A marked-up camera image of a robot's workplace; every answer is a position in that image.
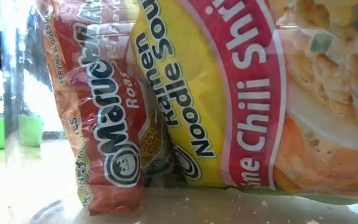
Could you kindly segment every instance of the instant noodle package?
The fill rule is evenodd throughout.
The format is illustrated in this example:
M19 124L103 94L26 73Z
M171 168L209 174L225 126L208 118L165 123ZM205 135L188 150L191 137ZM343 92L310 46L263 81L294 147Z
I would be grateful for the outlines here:
M189 186L358 198L358 0L38 7L91 214L175 161Z

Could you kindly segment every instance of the maruchan ramen package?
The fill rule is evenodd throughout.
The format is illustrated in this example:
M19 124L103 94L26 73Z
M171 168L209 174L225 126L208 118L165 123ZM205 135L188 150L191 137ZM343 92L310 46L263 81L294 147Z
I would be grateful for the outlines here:
M358 198L358 0L139 0L131 32L190 185Z
M39 1L57 109L76 155L78 196L90 214L134 211L144 175L172 163L155 98L139 75L130 1Z

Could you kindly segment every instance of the table surface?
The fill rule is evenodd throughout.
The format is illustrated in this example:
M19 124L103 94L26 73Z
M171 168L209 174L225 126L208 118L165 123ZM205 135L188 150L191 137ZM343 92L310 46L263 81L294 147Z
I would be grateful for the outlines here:
M90 217L75 195L74 157L67 141L46 141L40 148L8 146L16 149L10 151L9 169L0 150L0 223L358 224L358 204L335 206L234 189L148 189L136 214Z

